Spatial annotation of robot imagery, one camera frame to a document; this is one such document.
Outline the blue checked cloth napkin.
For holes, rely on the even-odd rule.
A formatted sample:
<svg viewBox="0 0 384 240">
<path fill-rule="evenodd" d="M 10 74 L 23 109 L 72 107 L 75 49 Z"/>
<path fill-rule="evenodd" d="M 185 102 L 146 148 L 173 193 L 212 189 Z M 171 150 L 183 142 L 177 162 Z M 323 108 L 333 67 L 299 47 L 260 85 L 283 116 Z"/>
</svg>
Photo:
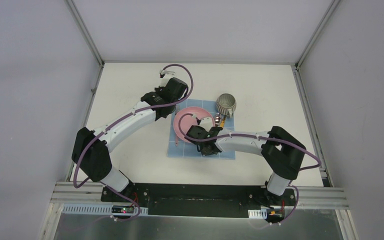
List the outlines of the blue checked cloth napkin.
<svg viewBox="0 0 384 240">
<path fill-rule="evenodd" d="M 218 111 L 216 111 L 216 102 L 210 100 L 201 100 L 201 99 L 187 99 L 184 102 L 178 105 L 180 111 L 189 107 L 199 107 L 205 109 L 213 117 L 216 116 Z M 177 135 L 174 130 L 174 121 L 175 113 L 171 115 L 170 123 L 170 133 L 168 140 L 168 150 L 167 157 L 169 158 L 206 158 L 206 159 L 222 159 L 222 160 L 235 160 L 236 152 L 235 151 L 223 151 L 217 155 L 202 156 L 200 152 L 197 151 L 197 147 L 189 142 L 184 141 L 182 138 L 178 138 L 178 145 L 176 146 Z"/>
</svg>

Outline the pink handled fork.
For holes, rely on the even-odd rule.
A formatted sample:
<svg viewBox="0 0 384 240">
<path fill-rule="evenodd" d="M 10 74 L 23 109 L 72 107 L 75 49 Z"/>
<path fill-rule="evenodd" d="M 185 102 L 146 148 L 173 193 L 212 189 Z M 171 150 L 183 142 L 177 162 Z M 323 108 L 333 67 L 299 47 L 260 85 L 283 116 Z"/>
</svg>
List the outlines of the pink handled fork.
<svg viewBox="0 0 384 240">
<path fill-rule="evenodd" d="M 180 107 L 179 105 L 176 105 L 176 108 L 175 108 L 175 112 L 174 112 L 174 115 L 176 116 L 180 111 Z M 175 146 L 177 147 L 179 145 L 179 137 L 177 136 L 177 134 L 175 133 L 175 136 L 174 136 L 174 144 Z"/>
</svg>

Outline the grey ribbed mug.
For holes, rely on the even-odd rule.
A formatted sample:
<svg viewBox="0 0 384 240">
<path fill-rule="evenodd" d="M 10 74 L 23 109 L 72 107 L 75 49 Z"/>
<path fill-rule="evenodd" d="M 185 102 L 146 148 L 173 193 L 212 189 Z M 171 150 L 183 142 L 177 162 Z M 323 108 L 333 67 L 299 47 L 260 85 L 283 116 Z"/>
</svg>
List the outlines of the grey ribbed mug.
<svg viewBox="0 0 384 240">
<path fill-rule="evenodd" d="M 218 113 L 232 118 L 237 107 L 237 101 L 233 95 L 223 93 L 216 99 L 215 106 Z"/>
</svg>

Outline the gold table knife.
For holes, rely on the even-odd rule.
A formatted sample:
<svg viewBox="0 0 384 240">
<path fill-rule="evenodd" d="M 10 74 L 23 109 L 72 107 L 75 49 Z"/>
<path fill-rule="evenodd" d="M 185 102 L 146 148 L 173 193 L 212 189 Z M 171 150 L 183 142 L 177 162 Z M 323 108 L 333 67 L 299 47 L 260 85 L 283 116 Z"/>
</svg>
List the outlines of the gold table knife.
<svg viewBox="0 0 384 240">
<path fill-rule="evenodd" d="M 223 128 L 223 127 L 225 126 L 225 122 L 226 122 L 226 116 L 224 116 L 224 117 L 222 118 L 222 120 L 220 121 L 219 127 L 220 127 L 220 128 Z"/>
</svg>

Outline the pink handled spoon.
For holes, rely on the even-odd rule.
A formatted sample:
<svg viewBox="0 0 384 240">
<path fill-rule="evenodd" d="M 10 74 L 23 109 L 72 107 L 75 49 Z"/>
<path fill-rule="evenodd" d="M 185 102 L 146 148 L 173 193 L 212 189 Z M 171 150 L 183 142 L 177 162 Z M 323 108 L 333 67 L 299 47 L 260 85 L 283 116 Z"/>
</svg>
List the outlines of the pink handled spoon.
<svg viewBox="0 0 384 240">
<path fill-rule="evenodd" d="M 214 116 L 214 122 L 216 124 L 219 124 L 221 121 L 221 114 L 218 112 L 215 116 Z"/>
</svg>

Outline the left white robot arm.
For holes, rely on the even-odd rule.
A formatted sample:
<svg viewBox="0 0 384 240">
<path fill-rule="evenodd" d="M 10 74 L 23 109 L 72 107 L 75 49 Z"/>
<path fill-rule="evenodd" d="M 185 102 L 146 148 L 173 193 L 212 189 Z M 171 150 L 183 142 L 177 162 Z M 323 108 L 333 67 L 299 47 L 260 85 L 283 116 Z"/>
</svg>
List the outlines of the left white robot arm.
<svg viewBox="0 0 384 240">
<path fill-rule="evenodd" d="M 93 130 L 81 128 L 74 142 L 72 161 L 92 182 L 112 188 L 120 202 L 129 201 L 133 195 L 130 180 L 113 166 L 111 152 L 137 130 L 172 114 L 188 90 L 188 85 L 176 77 L 164 79 L 161 86 L 142 96 L 118 119 Z"/>
</svg>

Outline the pink plate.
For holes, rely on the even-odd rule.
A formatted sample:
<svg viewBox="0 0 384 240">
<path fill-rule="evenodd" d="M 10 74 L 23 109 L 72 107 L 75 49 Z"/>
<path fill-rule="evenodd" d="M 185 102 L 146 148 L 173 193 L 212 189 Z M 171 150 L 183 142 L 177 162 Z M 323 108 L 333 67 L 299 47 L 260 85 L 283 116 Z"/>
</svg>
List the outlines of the pink plate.
<svg viewBox="0 0 384 240">
<path fill-rule="evenodd" d="M 190 143 L 185 136 L 181 133 L 181 130 L 184 134 L 188 132 L 191 126 L 198 126 L 200 119 L 204 117 L 213 116 L 204 108 L 191 106 L 179 110 L 179 113 L 174 116 L 172 121 L 172 129 L 178 138 L 186 143 Z"/>
</svg>

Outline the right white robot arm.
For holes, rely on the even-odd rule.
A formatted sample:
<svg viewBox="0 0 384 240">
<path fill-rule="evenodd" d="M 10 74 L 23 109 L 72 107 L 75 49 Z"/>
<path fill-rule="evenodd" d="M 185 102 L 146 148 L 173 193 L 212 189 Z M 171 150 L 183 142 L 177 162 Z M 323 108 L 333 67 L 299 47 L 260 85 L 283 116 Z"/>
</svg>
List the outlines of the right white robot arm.
<svg viewBox="0 0 384 240">
<path fill-rule="evenodd" d="M 261 156 L 272 169 L 264 190 L 264 200 L 276 205 L 284 198 L 289 183 L 298 177 L 306 147 L 280 126 L 269 131 L 243 132 L 213 126 L 209 130 L 193 125 L 185 139 L 197 146 L 203 156 L 243 152 Z"/>
</svg>

